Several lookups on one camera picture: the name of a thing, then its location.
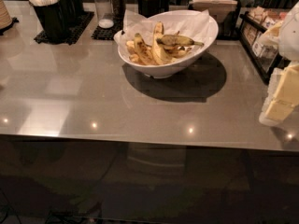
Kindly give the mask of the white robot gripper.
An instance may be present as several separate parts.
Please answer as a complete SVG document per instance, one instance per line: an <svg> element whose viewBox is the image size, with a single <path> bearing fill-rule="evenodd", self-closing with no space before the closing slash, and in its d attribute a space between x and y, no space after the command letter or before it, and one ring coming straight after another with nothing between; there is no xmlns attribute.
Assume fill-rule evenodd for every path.
<svg viewBox="0 0 299 224"><path fill-rule="evenodd" d="M287 13L284 21L270 27L258 41L265 46L277 47L282 57L298 62L299 2ZM299 105L299 63L291 63L283 70L274 99L291 106Z"/></svg>

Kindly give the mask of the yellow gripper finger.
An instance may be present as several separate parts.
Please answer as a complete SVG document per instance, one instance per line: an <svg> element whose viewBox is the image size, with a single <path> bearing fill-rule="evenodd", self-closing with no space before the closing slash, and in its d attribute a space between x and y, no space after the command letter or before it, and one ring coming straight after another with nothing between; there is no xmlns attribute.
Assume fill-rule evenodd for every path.
<svg viewBox="0 0 299 224"><path fill-rule="evenodd" d="M265 116L268 119L275 121L283 121L293 111L294 106L278 101L272 101L265 111Z"/></svg>

